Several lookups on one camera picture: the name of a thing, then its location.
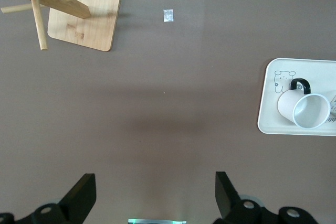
wooden mug rack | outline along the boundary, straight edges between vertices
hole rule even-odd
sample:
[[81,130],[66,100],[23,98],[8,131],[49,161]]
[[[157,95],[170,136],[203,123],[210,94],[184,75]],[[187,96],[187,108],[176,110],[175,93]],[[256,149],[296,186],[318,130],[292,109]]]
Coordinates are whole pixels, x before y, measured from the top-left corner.
[[112,47],[120,0],[30,0],[1,8],[3,13],[33,10],[41,50],[48,49],[41,7],[50,7],[48,35],[101,51]]

white mug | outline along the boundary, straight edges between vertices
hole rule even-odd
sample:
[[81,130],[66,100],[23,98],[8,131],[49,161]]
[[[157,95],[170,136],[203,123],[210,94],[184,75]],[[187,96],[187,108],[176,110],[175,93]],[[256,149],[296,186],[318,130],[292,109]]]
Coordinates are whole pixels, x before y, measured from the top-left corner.
[[[297,89],[297,82],[302,84],[303,92]],[[321,126],[328,119],[330,109],[328,99],[321,94],[311,93],[309,82],[303,78],[293,79],[290,90],[278,100],[280,114],[306,130]]]

square wooden board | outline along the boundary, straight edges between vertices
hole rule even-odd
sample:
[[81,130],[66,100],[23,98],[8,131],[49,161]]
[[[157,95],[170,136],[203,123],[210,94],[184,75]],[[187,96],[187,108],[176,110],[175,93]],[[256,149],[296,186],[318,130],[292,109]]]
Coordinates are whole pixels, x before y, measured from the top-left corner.
[[86,19],[50,9],[48,35],[101,51],[112,47],[120,0],[78,0],[87,5],[91,17]]

white tray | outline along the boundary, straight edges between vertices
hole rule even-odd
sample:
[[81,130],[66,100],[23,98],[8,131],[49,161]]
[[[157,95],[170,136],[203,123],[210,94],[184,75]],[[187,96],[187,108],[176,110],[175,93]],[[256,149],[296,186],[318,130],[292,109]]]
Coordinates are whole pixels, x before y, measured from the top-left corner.
[[323,94],[329,101],[336,95],[336,61],[275,59],[266,68],[258,118],[259,129],[266,134],[336,136],[336,116],[332,114],[322,126],[314,130],[303,130],[280,115],[278,99],[283,92],[289,90],[293,78],[306,79],[312,93]]

cartoon bear drawing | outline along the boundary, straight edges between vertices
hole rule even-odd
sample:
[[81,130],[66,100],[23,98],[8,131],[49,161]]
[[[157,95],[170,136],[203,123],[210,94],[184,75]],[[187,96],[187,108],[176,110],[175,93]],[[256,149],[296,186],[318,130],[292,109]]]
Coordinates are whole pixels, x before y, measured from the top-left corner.
[[289,90],[289,85],[293,80],[293,76],[296,75],[294,71],[275,71],[274,72],[274,85],[276,93],[284,93]]

